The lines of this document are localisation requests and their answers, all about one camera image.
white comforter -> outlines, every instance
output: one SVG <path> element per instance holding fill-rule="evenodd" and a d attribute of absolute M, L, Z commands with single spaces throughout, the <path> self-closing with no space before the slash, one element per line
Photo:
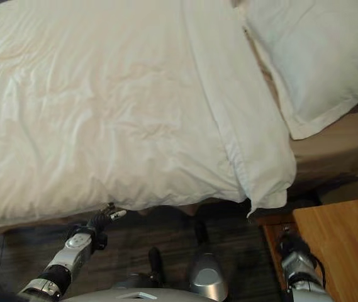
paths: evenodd
<path fill-rule="evenodd" d="M 0 5 L 0 227 L 110 201 L 279 207 L 294 174 L 229 1 Z"/>

wooden nightstand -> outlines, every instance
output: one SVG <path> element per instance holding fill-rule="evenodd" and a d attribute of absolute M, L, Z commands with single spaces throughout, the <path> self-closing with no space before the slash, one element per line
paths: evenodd
<path fill-rule="evenodd" d="M 266 220 L 263 229 L 282 288 L 285 282 L 274 245 L 288 226 L 300 233 L 323 262 L 326 290 L 335 302 L 358 302 L 358 200 L 296 209 L 288 221 L 271 220 L 276 224 Z"/>

beige bed sheet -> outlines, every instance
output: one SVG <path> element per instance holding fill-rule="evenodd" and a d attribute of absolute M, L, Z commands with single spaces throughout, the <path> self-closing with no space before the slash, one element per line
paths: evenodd
<path fill-rule="evenodd" d="M 262 63 L 247 35 L 269 89 L 279 106 L 271 73 Z M 312 189 L 329 181 L 358 177 L 358 105 L 334 124 L 304 140 L 290 139 L 296 157 L 297 173 L 290 194 Z"/>

bedding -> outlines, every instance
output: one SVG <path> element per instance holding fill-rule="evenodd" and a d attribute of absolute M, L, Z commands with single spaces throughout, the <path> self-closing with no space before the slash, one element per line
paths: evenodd
<path fill-rule="evenodd" d="M 268 66 L 293 139 L 358 104 L 358 0 L 243 0 L 236 11 Z"/>
<path fill-rule="evenodd" d="M 260 70 L 279 108 L 276 83 L 250 42 Z M 358 177 L 358 105 L 320 133 L 290 141 L 296 159 L 296 178 L 288 194 L 299 194 L 324 183 L 345 182 Z"/>
<path fill-rule="evenodd" d="M 288 140 L 229 2 L 0 4 L 0 227 L 111 201 L 280 207 Z"/>

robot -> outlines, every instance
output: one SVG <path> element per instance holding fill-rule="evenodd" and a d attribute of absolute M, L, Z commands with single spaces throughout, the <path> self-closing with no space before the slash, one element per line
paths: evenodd
<path fill-rule="evenodd" d="M 159 251 L 152 248 L 148 253 L 150 273 L 132 274 L 111 289 L 61 300 L 84 263 L 95 251 L 106 248 L 108 238 L 103 233 L 104 228 L 125 214 L 125 210 L 117 211 L 113 204 L 109 204 L 86 225 L 76 226 L 69 233 L 63 249 L 36 279 L 31 280 L 17 296 L 0 294 L 0 301 L 125 302 L 132 299 L 157 299 L 159 302 L 222 302 L 227 299 L 228 285 L 211 252 L 208 232 L 203 223 L 197 222 L 195 234 L 199 247 L 190 266 L 188 291 L 162 288 L 162 259 Z M 325 280 L 321 282 L 315 273 L 317 259 L 311 256 L 307 244 L 301 238 L 285 233 L 278 251 L 282 255 L 282 267 L 288 281 L 288 301 L 333 301 L 324 290 Z"/>

